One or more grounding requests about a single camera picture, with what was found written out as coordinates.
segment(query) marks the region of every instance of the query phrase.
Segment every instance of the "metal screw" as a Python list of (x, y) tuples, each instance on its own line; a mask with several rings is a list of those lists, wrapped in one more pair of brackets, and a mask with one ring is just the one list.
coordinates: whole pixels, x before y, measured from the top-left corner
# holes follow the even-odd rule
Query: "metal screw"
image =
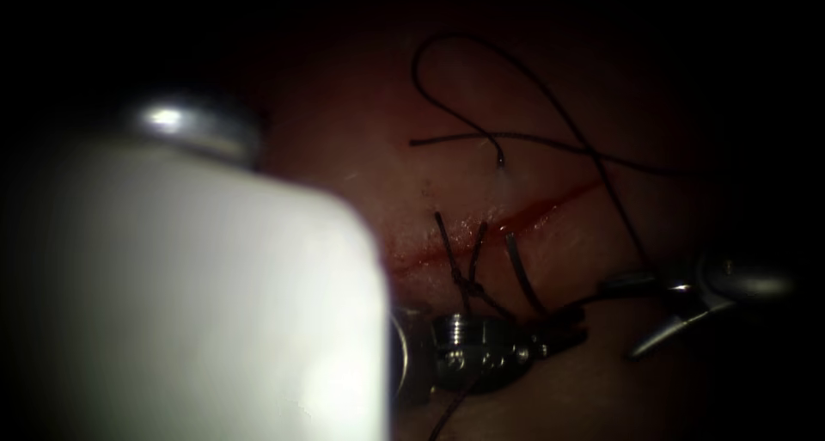
[(523, 364), (527, 362), (527, 359), (530, 358), (530, 350), (526, 347), (519, 347), (516, 350), (516, 360), (518, 360), (519, 364)]

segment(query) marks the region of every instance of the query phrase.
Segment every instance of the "blood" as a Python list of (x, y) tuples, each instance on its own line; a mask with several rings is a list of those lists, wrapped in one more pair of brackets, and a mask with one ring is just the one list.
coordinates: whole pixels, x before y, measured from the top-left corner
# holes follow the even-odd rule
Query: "blood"
[[(523, 236), (538, 230), (544, 226), (563, 205), (569, 204), (603, 185), (604, 182), (601, 179), (595, 179), (581, 186), (574, 187), (557, 198), (535, 201), (509, 217), (488, 222), (489, 228), (484, 240), (485, 246), (504, 245), (504, 236), (510, 232), (515, 233), (517, 236)], [(480, 224), (480, 220), (474, 218), (472, 221), (465, 221), (464, 224), (474, 224), (477, 227), (478, 224)], [(421, 265), (445, 261), (443, 245), (438, 242), (439, 240), (434, 239), (433, 241), (434, 243), (432, 245), (427, 246), (422, 251), (407, 256), (405, 266), (392, 269), (392, 276), (401, 277)], [(465, 254), (470, 255), (473, 247), (472, 243), (457, 243), (452, 247), (453, 254), (456, 257)]]

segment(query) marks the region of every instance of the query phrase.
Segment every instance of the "metal cylinder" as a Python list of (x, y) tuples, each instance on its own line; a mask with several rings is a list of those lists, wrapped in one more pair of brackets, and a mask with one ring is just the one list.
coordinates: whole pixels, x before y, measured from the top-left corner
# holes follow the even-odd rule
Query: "metal cylinder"
[(430, 321), (422, 309), (393, 307), (390, 320), (390, 390), (393, 407), (426, 404), (436, 375)]

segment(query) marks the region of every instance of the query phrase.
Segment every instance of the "skin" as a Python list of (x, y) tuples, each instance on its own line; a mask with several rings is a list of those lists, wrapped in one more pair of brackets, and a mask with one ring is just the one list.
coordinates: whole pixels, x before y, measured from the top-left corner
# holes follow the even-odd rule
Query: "skin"
[[(502, 139), (507, 163), (498, 169), (495, 150), (482, 137), (407, 145), (411, 138), (472, 131), (413, 88), (410, 59), (430, 34), (478, 34), (517, 56), (602, 153), (666, 168), (714, 164), (701, 117), (664, 68), (656, 34), (641, 26), (630, 30), (574, 5), (535, 1), (416, 0), (359, 8), (313, 12), (292, 21), (291, 30), (242, 37), (208, 74), (266, 110), (264, 173), (328, 190), (363, 215), (382, 248), (397, 303), (425, 304), (433, 314), (461, 310), (434, 211), (444, 215), (466, 274), (481, 221), (497, 226), (535, 201), (558, 200), (517, 234), (527, 274), (549, 309), (588, 296), (610, 274), (641, 266), (588, 157)], [(579, 145), (535, 86), (477, 45), (437, 44), (421, 72), (433, 96), (487, 130)], [(713, 184), (606, 167), (654, 261), (699, 246), (717, 222), (724, 201)], [(521, 320), (535, 318), (498, 233), (486, 238), (478, 280)], [(480, 301), (474, 310), (493, 313)], [(705, 406), (704, 365), (681, 341), (636, 364), (620, 357), (665, 317), (661, 304), (596, 303), (586, 313), (587, 343), (539, 362), (508, 388), (469, 397), (440, 439), (684, 436)], [(437, 391), (430, 404), (399, 413), (394, 439), (427, 439), (452, 397)]]

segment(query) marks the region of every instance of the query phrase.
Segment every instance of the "black suture thread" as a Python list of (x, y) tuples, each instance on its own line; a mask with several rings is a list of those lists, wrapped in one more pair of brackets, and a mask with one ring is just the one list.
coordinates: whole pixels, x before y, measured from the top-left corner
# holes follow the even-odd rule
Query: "black suture thread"
[(487, 303), (488, 306), (494, 308), (506, 321), (516, 323), (516, 315), (507, 310), (503, 305), (497, 303), (489, 294), (482, 291), (479, 297), (481, 297), (481, 300)]
[(464, 122), (468, 126), (472, 127), (480, 133), (483, 137), (487, 138), (493, 146), (496, 147), (496, 163), (499, 168), (504, 167), (504, 150), (501, 149), (501, 145), (498, 144), (496, 138), (494, 138), (487, 130), (481, 128), (480, 126), (476, 125), (472, 120), (464, 117), (463, 115), (459, 114), (458, 112), (452, 110), (451, 108), (447, 107), (444, 103), (440, 102), (436, 98), (432, 97), (427, 91), (424, 89), (424, 86), (421, 85), (421, 79), (419, 78), (419, 67), (421, 65), (421, 57), (424, 56), (426, 50), (434, 43), (439, 40), (445, 40), (447, 38), (466, 38), (468, 40), (476, 41), (481, 44), (485, 44), (485, 41), (481, 39), (477, 39), (469, 34), (436, 34), (431, 36), (429, 39), (425, 40), (419, 48), (415, 51), (412, 56), (412, 84), (415, 85), (415, 89), (419, 91), (419, 93), (430, 102), (435, 107), (443, 110), (445, 113), (452, 115), (453, 117), (457, 118), (458, 120)]
[(430, 441), (436, 441), (438, 439), (438, 435), (441, 434), (441, 430), (447, 425), (447, 421), (449, 418), (455, 413), (455, 410), (461, 403), (464, 401), (464, 398), (470, 394), (470, 391), (473, 390), (473, 387), (479, 382), (481, 377), (484, 374), (479, 374), (476, 378), (474, 378), (470, 384), (467, 385), (466, 388), (462, 389), (461, 392), (453, 399), (453, 401), (447, 406), (444, 410), (444, 413), (441, 414), (441, 418), (438, 419), (438, 423), (432, 428), (432, 432), (430, 432)]
[[(522, 141), (529, 141), (537, 144), (543, 144), (545, 146), (555, 148), (558, 150), (564, 150), (571, 152), (573, 154), (578, 154), (580, 156), (587, 156), (587, 150), (583, 150), (582, 148), (578, 148), (573, 146), (572, 144), (561, 143), (560, 141), (556, 141), (551, 138), (544, 138), (544, 137), (537, 137), (535, 135), (529, 135), (527, 133), (518, 133), (518, 132), (490, 132), (490, 135), (494, 138), (510, 138), (510, 139), (520, 139)], [(438, 144), (438, 143), (445, 143), (448, 141), (457, 141), (461, 139), (472, 139), (478, 138), (478, 133), (461, 133), (457, 135), (448, 135), (445, 137), (436, 137), (436, 138), (427, 138), (427, 139), (411, 139), (410, 146), (426, 146), (427, 144)], [(663, 176), (663, 177), (688, 177), (688, 178), (698, 178), (698, 179), (710, 179), (713, 176), (716, 176), (715, 172), (706, 171), (706, 172), (698, 172), (698, 171), (691, 171), (691, 170), (677, 170), (674, 168), (661, 168), (661, 167), (653, 167), (650, 165), (644, 165), (640, 163), (635, 163), (632, 161), (628, 161), (627, 159), (623, 159), (621, 157), (610, 156), (609, 154), (597, 153), (599, 158), (603, 161), (612, 162), (618, 164), (622, 167), (627, 167), (638, 172), (642, 172), (644, 174), (649, 175), (656, 175), (656, 176)]]
[(453, 250), (449, 247), (449, 238), (447, 237), (447, 229), (444, 227), (444, 221), (441, 219), (441, 212), (436, 212), (436, 223), (438, 224), (438, 229), (441, 231), (441, 239), (444, 242), (444, 250), (447, 251), (447, 259), (449, 259), (449, 270), (450, 274), (453, 277), (453, 283), (458, 285), (458, 290), (461, 293), (461, 301), (464, 303), (464, 311), (467, 312), (468, 315), (473, 314), (473, 308), (470, 306), (470, 295), (467, 292), (467, 288), (461, 283), (463, 280), (461, 278), (461, 270), (458, 268), (458, 263), (455, 262), (455, 257), (453, 257)]
[(474, 42), (482, 45), (483, 47), (489, 49), (490, 51), (495, 52), (497, 55), (501, 56), (504, 60), (509, 62), (510, 65), (515, 67), (517, 70), (519, 70), (522, 73), (522, 75), (524, 75), (525, 77), (528, 78), (528, 80), (533, 82), (533, 84), (536, 86), (536, 88), (538, 88), (541, 91), (541, 93), (544, 94), (544, 96), (550, 101), (550, 103), (553, 104), (553, 107), (555, 107), (556, 111), (561, 116), (561, 119), (565, 122), (567, 127), (570, 129), (571, 133), (576, 138), (576, 140), (584, 148), (584, 152), (588, 156), (590, 156), (591, 159), (593, 160), (593, 164), (596, 166), (596, 171), (599, 173), (599, 177), (604, 182), (604, 188), (608, 192), (608, 196), (609, 196), (610, 200), (613, 202), (613, 205), (614, 205), (616, 211), (619, 213), (619, 217), (621, 218), (622, 223), (625, 225), (625, 228), (627, 230), (627, 234), (630, 236), (630, 238), (633, 242), (633, 246), (636, 248), (636, 252), (639, 254), (639, 258), (642, 260), (642, 263), (645, 266), (650, 266), (651, 261), (650, 261), (650, 257), (647, 255), (647, 252), (645, 251), (645, 246), (642, 244), (642, 241), (639, 238), (639, 234), (636, 233), (636, 230), (633, 228), (633, 224), (631, 224), (630, 218), (627, 216), (627, 212), (625, 211), (625, 207), (622, 205), (621, 201), (619, 200), (619, 195), (616, 194), (616, 191), (614, 190), (613, 185), (610, 183), (610, 179), (608, 178), (608, 172), (604, 168), (604, 164), (602, 163), (602, 160), (599, 157), (599, 154), (596, 152), (596, 150), (593, 148), (593, 146), (590, 145), (590, 142), (587, 140), (587, 138), (584, 136), (584, 134), (578, 129), (578, 126), (573, 121), (570, 114), (568, 114), (567, 110), (561, 105), (561, 102), (559, 101), (558, 98), (556, 98), (556, 95), (553, 93), (553, 91), (547, 85), (545, 85), (544, 82), (531, 69), (529, 69), (526, 65), (524, 65), (520, 60), (518, 60), (514, 56), (510, 55), (508, 52), (506, 52), (505, 50), (499, 48), (498, 46), (493, 45), (493, 43), (491, 43), (489, 41), (486, 41), (486, 40), (483, 40), (479, 37), (473, 36), (471, 34), (463, 34), (463, 33), (459, 33), (459, 32), (453, 32), (453, 33), (432, 35), (430, 38), (425, 40), (419, 46), (419, 49), (416, 50), (415, 55), (412, 57), (412, 81), (415, 84), (415, 87), (419, 91), (419, 93), (427, 101), (432, 103), (434, 106), (439, 107), (443, 111), (452, 114), (457, 119), (460, 119), (464, 123), (472, 126), (474, 129), (476, 129), (476, 131), (478, 131), (479, 133), (484, 135), (485, 138), (489, 139), (490, 142), (493, 143), (496, 146), (496, 150), (498, 151), (498, 166), (503, 167), (503, 165), (504, 165), (503, 164), (504, 154), (503, 154), (503, 151), (501, 151), (501, 147), (498, 145), (498, 142), (495, 140), (495, 137), (493, 135), (491, 135), (490, 132), (487, 132), (486, 130), (483, 130), (481, 127), (477, 126), (475, 123), (471, 122), (469, 119), (466, 119), (465, 117), (459, 115), (458, 113), (456, 113), (455, 111), (453, 111), (449, 107), (445, 106), (444, 104), (442, 104), (441, 102), (437, 101), (435, 98), (430, 96), (424, 90), (424, 88), (421, 86), (421, 83), (418, 79), (418, 70), (419, 70), (419, 64), (420, 64), (420, 61), (421, 61), (421, 55), (424, 53), (424, 51), (428, 47), (430, 47), (430, 45), (432, 45), (436, 41), (446, 40), (448, 38), (462, 38), (462, 39), (465, 39), (465, 40), (471, 40), (471, 41), (474, 41)]
[(487, 233), (487, 222), (482, 222), (479, 225), (479, 233), (475, 237), (475, 245), (473, 245), (473, 256), (470, 257), (470, 272), (467, 279), (470, 283), (475, 283), (475, 268), (479, 263), (479, 255), (481, 254), (481, 243), (484, 241), (484, 235)]
[[(507, 310), (503, 305), (499, 304), (495, 299), (493, 299), (489, 294), (484, 291), (484, 286), (481, 283), (476, 282), (475, 280), (468, 280), (465, 279), (461, 275), (461, 269), (458, 267), (458, 263), (455, 262), (455, 257), (453, 256), (453, 250), (449, 246), (449, 238), (447, 237), (447, 229), (444, 227), (444, 221), (441, 218), (441, 213), (436, 212), (436, 223), (438, 224), (438, 229), (441, 231), (441, 237), (444, 241), (444, 249), (447, 251), (447, 257), (449, 258), (450, 264), (450, 273), (453, 277), (453, 283), (458, 285), (459, 290), (461, 291), (461, 300), (464, 302), (464, 309), (468, 315), (472, 315), (473, 311), (470, 308), (470, 300), (469, 297), (480, 297), (482, 301), (484, 301), (487, 305), (492, 307), (496, 310), (505, 320), (508, 322), (515, 323), (516, 322), (516, 315)], [(486, 233), (486, 224), (482, 223), (479, 229), (479, 234), (477, 236), (476, 241), (476, 249), (480, 251), (481, 249), (481, 241), (484, 238), (484, 234)]]
[(538, 312), (540, 316), (546, 317), (550, 315), (550, 313), (547, 311), (547, 308), (545, 308), (544, 304), (542, 304), (539, 300), (539, 297), (535, 295), (533, 286), (530, 284), (530, 280), (527, 278), (527, 272), (524, 271), (522, 257), (518, 254), (516, 236), (513, 234), (513, 232), (510, 232), (506, 236), (504, 236), (504, 239), (507, 241), (507, 254), (510, 255), (510, 264), (512, 264), (513, 266), (513, 271), (516, 273), (518, 284), (522, 287), (522, 292), (524, 293), (524, 296), (527, 298), (527, 302), (530, 303), (531, 306), (533, 306), (533, 310)]

